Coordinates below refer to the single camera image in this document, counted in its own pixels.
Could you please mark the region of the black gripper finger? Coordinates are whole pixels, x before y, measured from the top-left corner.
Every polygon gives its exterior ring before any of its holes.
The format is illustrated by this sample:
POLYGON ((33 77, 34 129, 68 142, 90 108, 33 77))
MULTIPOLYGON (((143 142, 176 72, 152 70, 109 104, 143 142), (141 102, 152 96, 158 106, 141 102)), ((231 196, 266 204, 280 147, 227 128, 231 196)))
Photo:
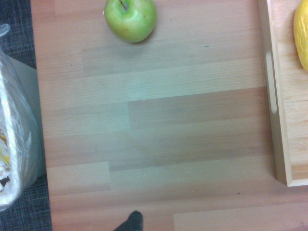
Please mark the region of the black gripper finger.
POLYGON ((114 231, 143 231, 143 215, 141 212, 133 211, 128 219, 119 225, 114 231))

